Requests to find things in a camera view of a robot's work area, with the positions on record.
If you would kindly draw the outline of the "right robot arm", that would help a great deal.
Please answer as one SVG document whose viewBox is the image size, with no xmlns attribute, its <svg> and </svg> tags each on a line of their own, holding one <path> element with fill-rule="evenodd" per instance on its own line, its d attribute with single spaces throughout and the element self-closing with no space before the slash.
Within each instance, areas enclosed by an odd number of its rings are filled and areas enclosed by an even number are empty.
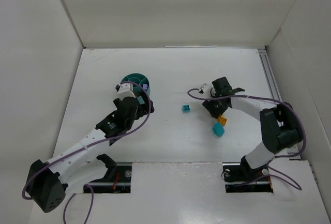
<svg viewBox="0 0 331 224">
<path fill-rule="evenodd" d="M 286 148 L 303 140 L 303 131 L 288 103 L 237 97 L 243 88 L 233 88 L 226 77 L 203 84 L 199 94 L 206 97 L 203 107 L 213 118 L 219 118 L 228 108 L 242 111 L 260 122 L 262 141 L 235 166 L 224 166 L 226 182 L 251 181 L 258 177 L 267 163 Z"/>
</svg>

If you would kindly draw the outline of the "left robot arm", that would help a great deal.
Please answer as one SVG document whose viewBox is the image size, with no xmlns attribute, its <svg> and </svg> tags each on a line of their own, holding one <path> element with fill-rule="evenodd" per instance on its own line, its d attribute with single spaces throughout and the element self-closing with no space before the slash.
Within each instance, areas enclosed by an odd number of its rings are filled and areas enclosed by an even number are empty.
<svg viewBox="0 0 331 224">
<path fill-rule="evenodd" d="M 69 191 L 114 175 L 117 164 L 106 151 L 135 131 L 132 128 L 135 121 L 154 112 L 148 97 L 143 103 L 136 97 L 116 98 L 114 104 L 116 110 L 73 147 L 46 162 L 38 159 L 31 164 L 22 192 L 24 199 L 33 200 L 44 213 L 49 213 L 63 202 Z"/>
</svg>

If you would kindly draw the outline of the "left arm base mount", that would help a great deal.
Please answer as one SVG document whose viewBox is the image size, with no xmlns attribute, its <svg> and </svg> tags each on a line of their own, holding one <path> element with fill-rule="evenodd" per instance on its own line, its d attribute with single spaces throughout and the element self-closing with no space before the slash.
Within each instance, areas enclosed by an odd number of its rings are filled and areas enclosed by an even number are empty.
<svg viewBox="0 0 331 224">
<path fill-rule="evenodd" d="M 131 192 L 132 162 L 115 162 L 106 154 L 97 160 L 103 163 L 106 172 L 88 184 L 94 193 L 121 194 Z"/>
</svg>

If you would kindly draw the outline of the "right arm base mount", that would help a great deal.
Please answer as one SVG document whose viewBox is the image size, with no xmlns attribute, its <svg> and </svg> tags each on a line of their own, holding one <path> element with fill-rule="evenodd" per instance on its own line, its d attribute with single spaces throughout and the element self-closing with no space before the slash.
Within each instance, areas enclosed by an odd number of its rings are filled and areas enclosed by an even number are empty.
<svg viewBox="0 0 331 224">
<path fill-rule="evenodd" d="M 226 193 L 273 193 L 267 166 L 250 169 L 240 162 L 224 162 L 221 174 L 225 181 Z"/>
</svg>

